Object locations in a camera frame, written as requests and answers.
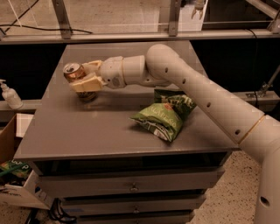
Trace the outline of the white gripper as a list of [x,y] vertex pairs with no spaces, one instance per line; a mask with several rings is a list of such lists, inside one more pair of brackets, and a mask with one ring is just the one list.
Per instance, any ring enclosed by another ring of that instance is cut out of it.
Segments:
[[101,91],[104,86],[124,88],[123,57],[112,57],[105,61],[93,60],[81,64],[85,77],[69,84],[76,93]]

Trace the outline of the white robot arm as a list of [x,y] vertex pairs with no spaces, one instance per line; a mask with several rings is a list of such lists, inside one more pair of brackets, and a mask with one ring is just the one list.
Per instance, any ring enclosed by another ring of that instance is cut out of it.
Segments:
[[198,73],[167,45],[145,55],[90,61],[71,83],[76,92],[174,84],[262,167],[254,224],[280,224],[280,123]]

